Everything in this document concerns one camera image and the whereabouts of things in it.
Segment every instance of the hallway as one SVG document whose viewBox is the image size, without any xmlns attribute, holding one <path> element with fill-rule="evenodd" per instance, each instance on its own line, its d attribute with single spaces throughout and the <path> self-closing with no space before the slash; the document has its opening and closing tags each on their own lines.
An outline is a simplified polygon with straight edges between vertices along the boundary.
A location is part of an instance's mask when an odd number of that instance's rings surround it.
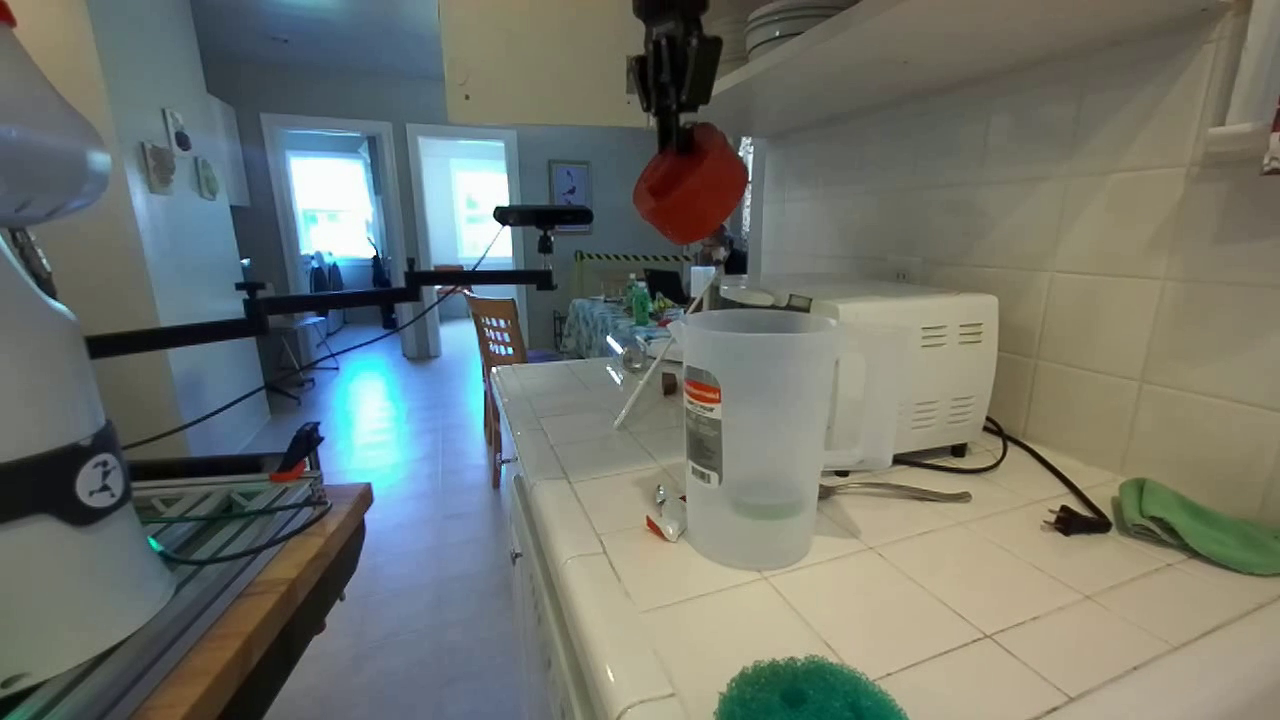
<svg viewBox="0 0 1280 720">
<path fill-rule="evenodd" d="M 343 329 L 326 348 L 371 334 Z M 502 513 L 489 490 L 471 324 L 445 324 L 431 363 L 407 363 L 394 342 L 358 348 L 281 414 L 265 450 L 318 422 L 326 484 L 371 484 L 376 503 L 346 601 L 270 716 L 539 720 L 516 649 Z"/>
</svg>

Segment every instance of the green brush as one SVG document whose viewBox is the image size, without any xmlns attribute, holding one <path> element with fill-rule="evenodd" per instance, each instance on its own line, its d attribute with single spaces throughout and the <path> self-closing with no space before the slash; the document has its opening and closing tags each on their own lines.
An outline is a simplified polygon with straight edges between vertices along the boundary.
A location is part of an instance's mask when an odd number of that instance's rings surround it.
<svg viewBox="0 0 1280 720">
<path fill-rule="evenodd" d="M 778 657 L 739 669 L 716 720 L 905 720 L 897 702 L 823 657 Z"/>
</svg>

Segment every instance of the black cable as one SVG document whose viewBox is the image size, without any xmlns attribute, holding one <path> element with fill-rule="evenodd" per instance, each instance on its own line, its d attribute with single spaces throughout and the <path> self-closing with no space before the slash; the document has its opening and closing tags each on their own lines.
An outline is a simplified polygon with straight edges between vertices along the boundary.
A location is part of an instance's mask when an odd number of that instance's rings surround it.
<svg viewBox="0 0 1280 720">
<path fill-rule="evenodd" d="M 1055 527 L 1059 537 L 1109 537 L 1111 531 L 1111 518 L 1103 510 L 1095 510 L 1062 468 L 1055 468 L 1049 456 L 1039 456 L 1026 440 L 1004 434 L 995 423 L 995 416 L 987 422 L 987 434 L 1004 436 L 1008 443 L 1026 454 L 1049 478 L 1055 478 L 1089 510 L 1089 513 L 1074 513 L 1073 503 L 1059 503 L 1052 513 L 1049 527 Z"/>
<path fill-rule="evenodd" d="M 949 478 L 987 478 L 995 471 L 1004 461 L 1008 461 L 1008 436 L 990 434 L 1001 440 L 1001 454 L 990 463 L 926 463 L 926 461 L 916 461 L 916 456 L 897 456 L 891 463 L 905 463 L 905 468 L 924 468 L 924 471 L 949 471 Z"/>
<path fill-rule="evenodd" d="M 485 254 L 476 255 L 471 273 L 489 260 L 489 254 L 492 254 L 492 245 L 499 239 L 499 233 L 502 233 L 502 228 L 492 233 L 492 239 L 489 239 Z M 429 310 L 421 310 L 417 318 L 407 318 L 404 324 L 394 324 L 394 329 L 389 329 L 389 334 L 379 334 L 379 336 L 371 336 L 371 342 L 358 342 L 358 344 L 346 344 L 346 348 L 313 357 L 307 363 L 295 367 L 295 382 L 301 382 L 304 372 L 326 363 L 326 360 L 341 360 L 341 357 L 346 357 L 346 352 L 358 352 L 358 348 L 369 348 L 369 344 L 379 344 L 379 342 L 389 342 L 389 336 L 407 334 L 411 324 L 421 324 L 429 312 L 434 312 L 434 310 L 440 310 L 447 296 L 455 296 L 455 291 L 459 291 L 459 287 L 440 291 Z M 152 434 L 152 436 L 140 436 L 140 440 L 127 440 L 127 443 L 121 443 L 121 450 L 124 450 L 124 454 L 137 454 L 137 450 L 160 443 L 160 440 L 169 440 L 169 436 L 181 436 L 181 434 L 189 434 L 189 430 L 195 430 L 195 423 L 209 423 L 209 422 L 230 414 L 235 404 L 247 404 L 253 398 L 260 398 L 260 394 L 268 394 L 268 390 L 270 390 L 270 382 L 240 394 L 235 399 L 229 399 L 229 404 L 218 404 L 218 409 L 213 409 L 213 414 L 205 414 L 205 416 L 190 416 L 190 422 L 185 422 L 185 423 L 172 423 L 172 430 Z"/>
<path fill-rule="evenodd" d="M 1039 456 L 1026 440 L 1012 436 L 995 416 L 987 416 L 985 434 L 1001 440 L 1001 454 L 995 454 L 990 463 L 926 463 L 926 461 L 911 461 L 911 456 L 897 456 L 897 463 L 949 471 L 949 478 L 985 478 L 985 471 L 995 471 L 1008 461 L 1008 443 L 1012 443 L 1012 450 L 1026 454 L 1049 478 L 1055 478 L 1083 503 L 1083 513 L 1074 513 L 1073 503 L 1059 503 L 1052 513 L 1049 527 L 1055 527 L 1062 537 L 1103 537 L 1103 531 L 1111 531 L 1111 518 L 1103 510 L 1095 510 L 1062 468 L 1055 468 L 1049 456 Z"/>
</svg>

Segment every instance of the measuring jug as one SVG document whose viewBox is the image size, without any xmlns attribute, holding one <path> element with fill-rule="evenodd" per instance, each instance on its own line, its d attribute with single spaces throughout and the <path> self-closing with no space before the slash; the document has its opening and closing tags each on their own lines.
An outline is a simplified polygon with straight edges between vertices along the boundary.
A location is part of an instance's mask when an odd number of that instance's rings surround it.
<svg viewBox="0 0 1280 720">
<path fill-rule="evenodd" d="M 730 570 L 785 570 L 812 543 L 834 321 L 700 312 L 671 324 L 683 352 L 687 543 Z"/>
</svg>

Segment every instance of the microwave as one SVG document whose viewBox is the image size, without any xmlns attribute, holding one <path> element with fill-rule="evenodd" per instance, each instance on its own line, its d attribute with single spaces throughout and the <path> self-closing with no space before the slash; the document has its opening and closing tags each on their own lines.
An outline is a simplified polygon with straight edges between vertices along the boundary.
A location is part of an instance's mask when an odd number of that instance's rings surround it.
<svg viewBox="0 0 1280 720">
<path fill-rule="evenodd" d="M 969 450 L 990 414 L 1001 300 L 920 284 L 786 287 L 841 329 L 826 456 L 884 471 L 891 456 Z"/>
</svg>

